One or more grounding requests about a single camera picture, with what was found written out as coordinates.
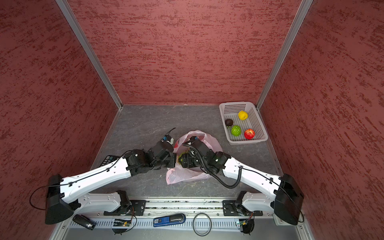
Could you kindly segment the red apple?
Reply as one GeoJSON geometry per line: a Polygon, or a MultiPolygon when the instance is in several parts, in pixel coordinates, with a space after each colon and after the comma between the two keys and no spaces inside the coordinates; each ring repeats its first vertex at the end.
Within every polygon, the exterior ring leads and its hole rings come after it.
{"type": "Polygon", "coordinates": [[[256,133],[253,129],[247,129],[244,131],[244,137],[247,140],[252,140],[255,137],[256,133]]]}

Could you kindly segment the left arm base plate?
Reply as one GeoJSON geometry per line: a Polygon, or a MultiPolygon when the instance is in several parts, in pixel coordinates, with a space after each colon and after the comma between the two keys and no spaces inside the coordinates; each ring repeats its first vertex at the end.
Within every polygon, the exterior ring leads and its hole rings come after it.
{"type": "Polygon", "coordinates": [[[104,216],[142,216],[145,211],[147,201],[145,200],[132,200],[123,203],[116,210],[112,212],[104,211],[104,216]]]}

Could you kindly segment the pink printed plastic bag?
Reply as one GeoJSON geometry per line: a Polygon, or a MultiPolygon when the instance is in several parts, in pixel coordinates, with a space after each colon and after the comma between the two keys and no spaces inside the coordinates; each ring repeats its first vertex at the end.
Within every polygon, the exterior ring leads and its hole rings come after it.
{"type": "MultiPolygon", "coordinates": [[[[198,137],[198,139],[201,140],[209,149],[213,150],[214,153],[223,151],[220,143],[215,137],[200,130],[194,130],[188,132],[187,134],[180,137],[177,141],[175,141],[174,154],[176,154],[177,157],[187,152],[188,148],[183,147],[182,144],[193,136],[198,137]]],[[[183,168],[182,165],[178,162],[176,163],[174,168],[168,168],[168,171],[166,173],[166,181],[168,185],[180,182],[206,180],[209,178],[211,178],[211,176],[203,173],[200,168],[183,168]]]]}

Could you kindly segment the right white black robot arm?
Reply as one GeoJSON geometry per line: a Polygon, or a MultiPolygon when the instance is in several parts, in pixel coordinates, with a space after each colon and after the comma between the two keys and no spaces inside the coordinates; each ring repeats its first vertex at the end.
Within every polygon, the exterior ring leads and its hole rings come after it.
{"type": "Polygon", "coordinates": [[[274,215],[290,225],[303,223],[302,205],[305,195],[296,180],[288,175],[277,176],[256,170],[223,152],[213,152],[199,139],[182,144],[187,150],[188,161],[205,174],[216,179],[228,189],[244,183],[266,196],[262,203],[251,202],[251,193],[240,194],[240,206],[249,211],[274,212],[274,215]]]}

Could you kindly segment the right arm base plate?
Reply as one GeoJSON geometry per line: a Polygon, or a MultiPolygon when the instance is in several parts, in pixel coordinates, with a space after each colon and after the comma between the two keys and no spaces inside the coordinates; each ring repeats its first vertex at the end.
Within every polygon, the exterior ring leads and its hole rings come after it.
{"type": "Polygon", "coordinates": [[[240,201],[224,200],[222,201],[222,204],[223,204],[224,216],[242,216],[242,217],[263,216],[262,211],[250,212],[241,204],[240,201]]]}

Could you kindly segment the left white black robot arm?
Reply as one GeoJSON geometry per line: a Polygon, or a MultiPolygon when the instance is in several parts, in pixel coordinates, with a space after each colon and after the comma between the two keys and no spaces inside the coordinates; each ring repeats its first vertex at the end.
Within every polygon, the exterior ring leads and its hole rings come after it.
{"type": "Polygon", "coordinates": [[[105,185],[145,174],[151,170],[171,168],[176,164],[174,140],[163,137],[156,145],[145,150],[129,150],[117,160],[83,174],[63,178],[49,178],[45,223],[53,225],[81,213],[104,212],[108,216],[132,214],[132,204],[125,191],[112,194],[92,194],[105,185]]]}

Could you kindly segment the dark purple mangosteen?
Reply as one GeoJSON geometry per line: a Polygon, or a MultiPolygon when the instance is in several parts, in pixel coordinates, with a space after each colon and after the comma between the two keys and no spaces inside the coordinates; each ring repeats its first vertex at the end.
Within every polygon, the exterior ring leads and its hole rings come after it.
{"type": "Polygon", "coordinates": [[[225,126],[226,127],[232,127],[234,125],[234,121],[232,119],[226,119],[225,120],[225,126]]]}

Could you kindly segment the yellow round fruit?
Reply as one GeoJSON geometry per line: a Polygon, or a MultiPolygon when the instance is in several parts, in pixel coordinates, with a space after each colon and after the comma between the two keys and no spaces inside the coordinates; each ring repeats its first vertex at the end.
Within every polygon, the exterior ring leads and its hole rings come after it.
{"type": "Polygon", "coordinates": [[[238,118],[239,118],[241,121],[245,121],[248,117],[249,117],[249,115],[248,115],[247,112],[245,112],[245,111],[240,111],[240,112],[238,112],[238,118]]]}

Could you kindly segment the white perforated plastic basket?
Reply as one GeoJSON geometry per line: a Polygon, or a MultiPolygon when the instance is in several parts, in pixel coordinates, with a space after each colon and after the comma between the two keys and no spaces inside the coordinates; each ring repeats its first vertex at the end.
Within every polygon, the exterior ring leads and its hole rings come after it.
{"type": "Polygon", "coordinates": [[[256,110],[256,107],[251,102],[230,102],[222,103],[219,105],[220,114],[225,130],[227,140],[230,145],[249,145],[256,144],[260,142],[265,142],[268,140],[268,134],[264,124],[262,123],[261,117],[256,110]],[[248,113],[249,117],[245,121],[241,121],[238,118],[238,112],[245,111],[248,113]],[[240,136],[235,137],[231,134],[232,127],[225,126],[225,120],[232,119],[234,125],[240,126],[242,133],[240,136]],[[244,131],[247,129],[253,129],[256,133],[255,137],[252,140],[247,140],[244,137],[244,131]]]}

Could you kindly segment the bright green bumpy fruit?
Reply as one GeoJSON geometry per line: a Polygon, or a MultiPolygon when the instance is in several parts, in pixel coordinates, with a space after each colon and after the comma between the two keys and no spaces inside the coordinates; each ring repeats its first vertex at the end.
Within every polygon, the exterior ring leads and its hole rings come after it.
{"type": "Polygon", "coordinates": [[[233,125],[232,128],[231,128],[231,134],[235,137],[238,137],[240,136],[242,133],[242,129],[240,126],[237,126],[237,125],[233,125]]]}

